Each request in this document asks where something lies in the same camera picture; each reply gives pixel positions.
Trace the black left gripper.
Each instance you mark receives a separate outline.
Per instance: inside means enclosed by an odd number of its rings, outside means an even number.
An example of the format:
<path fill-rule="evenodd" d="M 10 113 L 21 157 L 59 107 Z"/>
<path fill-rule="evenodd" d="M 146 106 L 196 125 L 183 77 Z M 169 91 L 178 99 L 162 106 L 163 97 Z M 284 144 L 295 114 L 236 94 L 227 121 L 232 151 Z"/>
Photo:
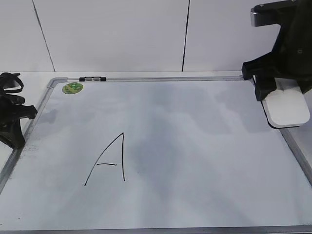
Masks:
<path fill-rule="evenodd" d="M 23 105 L 21 96 L 0 95 L 0 141 L 12 149 L 20 149 L 25 145 L 20 120 L 34 119 L 37 110 L 33 105 Z"/>

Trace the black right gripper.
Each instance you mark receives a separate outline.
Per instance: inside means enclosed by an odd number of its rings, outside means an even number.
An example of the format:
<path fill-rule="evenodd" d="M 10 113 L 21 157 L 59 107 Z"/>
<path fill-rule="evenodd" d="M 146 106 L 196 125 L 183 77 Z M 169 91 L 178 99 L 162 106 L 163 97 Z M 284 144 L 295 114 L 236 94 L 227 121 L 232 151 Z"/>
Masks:
<path fill-rule="evenodd" d="M 254 60 L 244 62 L 245 80 L 254 76 L 255 96 L 263 101 L 277 89 L 275 78 L 294 79 L 302 93 L 312 88 L 312 2 L 298 0 L 294 18 L 280 25 L 272 50 Z"/>

